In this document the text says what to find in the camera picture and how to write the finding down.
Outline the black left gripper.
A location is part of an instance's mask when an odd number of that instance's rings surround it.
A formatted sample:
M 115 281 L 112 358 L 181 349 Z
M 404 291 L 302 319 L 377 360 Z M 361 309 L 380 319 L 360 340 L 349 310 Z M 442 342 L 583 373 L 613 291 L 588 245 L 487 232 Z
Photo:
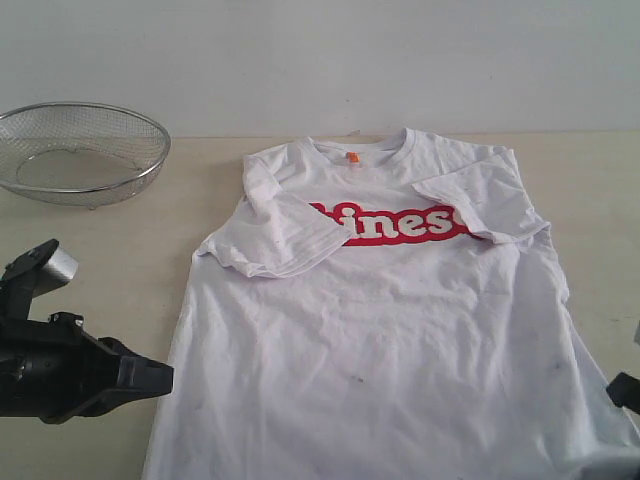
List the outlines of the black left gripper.
M 172 392 L 174 369 L 137 356 L 112 337 L 96 339 L 83 318 L 1 320 L 1 415 L 61 424 L 102 416 L 133 398 Z

